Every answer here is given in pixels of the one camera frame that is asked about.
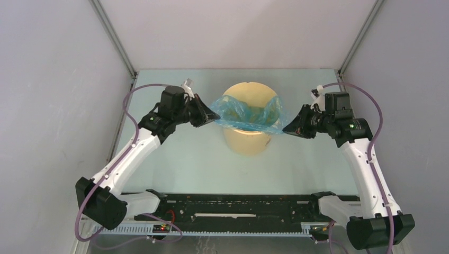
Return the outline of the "blue plastic trash bag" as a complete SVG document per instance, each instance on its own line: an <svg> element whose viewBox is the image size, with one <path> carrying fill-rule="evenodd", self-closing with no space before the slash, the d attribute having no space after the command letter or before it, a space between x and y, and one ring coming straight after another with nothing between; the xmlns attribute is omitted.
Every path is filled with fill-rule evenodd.
<svg viewBox="0 0 449 254"><path fill-rule="evenodd" d="M223 95L210 105L210 109L220 116L215 123L231 130L283 134L283 128L289 124L289 116L278 96L262 106L250 106L232 96Z"/></svg>

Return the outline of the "yellow printed trash bin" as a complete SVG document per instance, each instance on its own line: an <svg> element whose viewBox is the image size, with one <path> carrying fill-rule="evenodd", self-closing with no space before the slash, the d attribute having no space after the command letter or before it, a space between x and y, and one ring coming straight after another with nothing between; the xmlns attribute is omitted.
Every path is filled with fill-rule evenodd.
<svg viewBox="0 0 449 254"><path fill-rule="evenodd" d="M247 103L249 106L265 107L277 95L270 87L257 82L242 82L228 88L224 95ZM254 156L266 149L271 136L263 132L223 128L228 147L241 155Z"/></svg>

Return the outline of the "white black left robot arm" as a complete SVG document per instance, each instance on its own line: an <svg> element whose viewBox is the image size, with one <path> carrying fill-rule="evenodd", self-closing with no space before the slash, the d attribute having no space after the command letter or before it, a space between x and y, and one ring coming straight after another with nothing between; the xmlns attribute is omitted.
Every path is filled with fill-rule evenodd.
<svg viewBox="0 0 449 254"><path fill-rule="evenodd" d="M186 86L165 86L149 113L137 122L132 119L134 136L125 147L92 178L80 178L75 190L80 212L113 230L124 219L147 213L154 220L167 215L167 205L152 191L124 194L125 184L141 163L175 132L180 124L198 128L220 119L198 94Z"/></svg>

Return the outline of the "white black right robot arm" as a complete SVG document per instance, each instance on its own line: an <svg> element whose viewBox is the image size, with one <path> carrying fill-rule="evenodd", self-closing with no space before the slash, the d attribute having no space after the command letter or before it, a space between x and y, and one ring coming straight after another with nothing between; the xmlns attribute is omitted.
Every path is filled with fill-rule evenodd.
<svg viewBox="0 0 449 254"><path fill-rule="evenodd" d="M322 94L304 104L294 120L283 128L285 134L313 139L328 134L349 163L360 198L354 208L333 192L318 192L310 197L308 214L314 221L328 217L346 229L357 250L399 244L415 227L411 214L404 214L394 200L376 160L374 136L364 118L355 118L346 92Z"/></svg>

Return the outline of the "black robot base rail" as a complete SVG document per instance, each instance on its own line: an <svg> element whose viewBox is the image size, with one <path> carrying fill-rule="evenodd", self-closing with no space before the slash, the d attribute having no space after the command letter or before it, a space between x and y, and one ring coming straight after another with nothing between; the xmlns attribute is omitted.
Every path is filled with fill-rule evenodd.
<svg viewBox="0 0 449 254"><path fill-rule="evenodd" d="M154 216L183 230L292 232L324 224L313 195L164 194Z"/></svg>

